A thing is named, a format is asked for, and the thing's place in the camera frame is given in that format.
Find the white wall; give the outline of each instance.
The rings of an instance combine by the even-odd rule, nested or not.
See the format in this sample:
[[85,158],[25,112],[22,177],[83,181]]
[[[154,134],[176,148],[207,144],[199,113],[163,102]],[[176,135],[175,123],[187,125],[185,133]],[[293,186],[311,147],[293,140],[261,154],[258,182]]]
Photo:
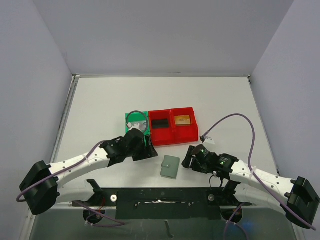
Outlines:
[[33,0],[74,74],[253,72],[293,0]]
[[[320,194],[320,1],[295,0],[252,74],[280,174]],[[320,239],[320,209],[307,240]]]
[[0,1],[0,239],[16,240],[19,185],[50,159],[71,73],[32,0]]

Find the white tabletop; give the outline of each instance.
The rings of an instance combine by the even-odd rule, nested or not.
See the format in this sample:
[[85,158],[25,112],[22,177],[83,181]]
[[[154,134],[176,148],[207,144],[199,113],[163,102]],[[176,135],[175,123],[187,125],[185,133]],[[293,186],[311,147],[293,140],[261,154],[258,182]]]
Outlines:
[[[193,107],[199,134],[232,113],[246,115],[253,122],[256,142],[252,165],[277,174],[275,162],[246,77],[96,77],[80,78],[64,129],[56,162],[88,152],[97,142],[125,134],[125,113]],[[228,153],[245,162],[252,141],[249,124],[241,117],[220,123],[208,135],[217,154]],[[96,170],[74,181],[95,179],[102,188],[208,187],[209,174],[180,165],[177,179],[160,176],[164,155],[182,162],[189,145],[200,142],[155,147],[158,157]],[[212,186],[220,184],[212,179]]]

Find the metal frame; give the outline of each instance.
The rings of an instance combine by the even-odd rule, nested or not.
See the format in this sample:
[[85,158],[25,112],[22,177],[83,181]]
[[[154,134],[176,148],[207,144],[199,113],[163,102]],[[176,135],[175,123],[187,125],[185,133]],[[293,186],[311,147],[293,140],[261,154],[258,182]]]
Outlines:
[[[251,83],[250,82],[250,76],[251,75],[241,75],[241,76],[235,75],[235,76],[229,76],[229,77],[248,77],[249,83]],[[58,130],[58,133],[57,133],[54,149],[53,149],[52,156],[51,156],[51,159],[50,159],[50,163],[54,163],[56,158],[57,158],[57,154],[59,152],[61,141],[62,141],[62,138],[63,138],[63,135],[64,135],[66,124],[67,124],[67,121],[68,121],[69,112],[70,112],[71,107],[72,107],[72,102],[73,102],[73,99],[74,99],[74,96],[75,96],[75,92],[76,92],[76,89],[77,89],[77,85],[78,85],[79,79],[80,78],[81,79],[82,78],[106,78],[106,77],[123,77],[123,76],[121,76],[121,75],[113,76],[113,75],[105,75],[105,74],[73,74],[72,75],[72,80],[71,80],[71,84],[70,84],[70,88],[69,88],[69,92],[68,92],[65,108],[64,108],[64,111],[63,111],[63,114],[62,114],[59,130]],[[154,74],[152,74],[152,75],[151,74],[150,75],[148,75],[148,74],[146,74],[146,75],[135,75],[135,76],[134,75],[130,75],[130,76],[127,75],[125,77],[142,77],[142,78],[143,77],[153,77],[153,78],[162,77],[163,78],[163,77],[225,77],[225,76],[216,76],[216,75],[212,75],[212,74],[191,74],[191,73],[182,74],[181,72],[172,72],[172,73],[159,74],[159,75],[154,75]],[[72,204],[71,204],[71,202],[69,202],[69,204],[63,203],[63,204],[59,204],[59,206],[56,206],[54,208],[60,208],[60,209],[61,208],[63,208],[63,209],[71,208],[72,209]],[[32,215],[31,211],[28,208],[27,215],[26,215],[26,220],[24,222],[24,225],[22,227],[22,231],[21,231],[21,234],[20,234],[20,238],[19,238],[20,240],[28,240],[28,239],[30,239],[31,232],[32,232],[32,229],[33,229],[33,225],[34,225],[34,222],[35,222],[35,218],[36,218],[36,216]],[[296,226],[293,223],[292,223],[292,227],[293,227],[293,231],[295,233],[295,236],[296,236],[297,240],[306,240],[305,236],[304,236],[304,233],[303,233],[303,229],[301,227]]]

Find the purple cable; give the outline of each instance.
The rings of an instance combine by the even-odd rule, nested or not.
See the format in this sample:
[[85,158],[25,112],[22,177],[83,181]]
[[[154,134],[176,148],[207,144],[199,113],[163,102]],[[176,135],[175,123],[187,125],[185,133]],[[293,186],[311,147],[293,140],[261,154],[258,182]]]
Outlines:
[[[233,117],[233,116],[240,116],[240,117],[243,117],[245,118],[248,123],[250,124],[251,126],[251,130],[252,130],[252,143],[251,143],[251,148],[250,148],[250,152],[249,152],[249,157],[248,157],[248,167],[250,169],[250,171],[252,171],[252,166],[251,166],[251,156],[252,156],[252,152],[254,150],[254,146],[255,146],[255,141],[256,141],[256,132],[255,132],[255,128],[254,128],[254,125],[253,123],[250,121],[250,119],[241,114],[241,113],[233,113],[233,114],[230,114],[228,116],[225,116],[224,118],[222,118],[221,120],[219,120],[216,124],[214,124],[208,131],[206,131],[206,133],[202,136],[203,138],[205,136],[208,135],[208,133],[210,133],[210,131],[215,127],[217,126],[219,123],[221,123],[223,120],[225,119],[228,119],[230,117]],[[311,224],[309,224],[308,222],[306,222],[305,220],[303,220],[301,217],[299,217],[294,211],[292,211],[275,193],[273,193],[271,190],[268,189],[268,187],[264,184],[264,182],[257,176],[257,174],[255,172],[252,173],[253,176],[257,179],[257,181],[265,188],[265,190],[271,195],[273,196],[279,203],[282,207],[284,207],[290,214],[292,214],[296,219],[298,219],[300,222],[302,222],[304,225],[306,225],[308,228],[311,228],[312,230],[316,231],[317,229],[312,226]]]
[[99,216],[101,216],[101,217],[103,217],[103,218],[106,218],[106,219],[109,219],[109,220],[111,220],[111,221],[114,221],[114,222],[118,223],[118,224],[111,224],[111,225],[93,224],[92,226],[94,226],[94,227],[99,227],[99,228],[114,228],[114,227],[120,227],[120,226],[125,225],[125,223],[124,223],[123,221],[116,220],[116,219],[114,219],[114,218],[112,218],[112,217],[109,217],[109,216],[107,216],[107,215],[102,214],[101,212],[98,212],[98,211],[96,211],[96,210],[94,210],[94,209],[91,209],[90,207],[84,205],[84,204],[83,204],[82,202],[80,202],[80,201],[73,201],[73,202],[74,202],[75,204],[78,204],[79,206],[81,206],[81,207],[83,207],[83,208],[85,208],[85,209],[87,209],[87,210],[89,210],[90,212],[93,213],[93,214],[91,214],[90,216],[88,216],[88,217],[85,219],[86,221],[88,221],[88,219],[91,218],[91,217],[94,216],[94,215],[99,215]]
[[64,172],[66,172],[66,171],[69,171],[70,169],[73,169],[74,167],[79,166],[80,164],[82,164],[84,161],[86,161],[86,160],[90,157],[90,155],[96,150],[96,148],[99,147],[100,144],[103,144],[104,142],[105,142],[105,140],[98,142],[98,143],[88,152],[88,154],[87,154],[81,161],[79,161],[79,162],[77,162],[77,163],[75,163],[75,164],[73,164],[73,165],[71,165],[71,166],[69,166],[69,167],[67,167],[67,168],[65,168],[65,169],[62,169],[62,170],[60,170],[60,171],[57,171],[56,173],[51,174],[51,175],[45,177],[44,179],[36,182],[35,184],[27,187],[25,190],[23,190],[23,191],[16,197],[16,201],[17,201],[18,203],[23,203],[23,202],[25,202],[25,201],[26,201],[25,199],[22,199],[22,200],[21,200],[20,198],[21,198],[23,195],[25,195],[28,191],[30,191],[30,190],[33,189],[34,187],[36,187],[36,186],[44,183],[45,181],[47,181],[47,180],[49,180],[49,179],[51,179],[51,178],[53,178],[53,177],[55,177],[55,176],[57,176],[57,175],[59,175],[59,174],[62,174],[62,173],[64,173]]
[[[224,240],[226,239],[227,230],[228,230],[228,227],[229,227],[229,225],[230,225],[230,223],[231,223],[231,220],[234,218],[234,216],[237,214],[237,212],[241,209],[241,207],[242,207],[243,205],[244,205],[244,203],[241,203],[241,204],[235,209],[235,211],[232,213],[232,215],[231,215],[231,217],[229,218],[229,220],[226,222],[225,227],[224,227],[224,231],[223,231],[223,239],[224,239]],[[240,229],[243,231],[243,233],[245,234],[246,240],[249,240],[249,236],[248,236],[246,230],[245,230],[242,226],[240,226],[239,224],[236,224],[235,222],[232,222],[232,223],[235,224],[238,228],[240,228]]]

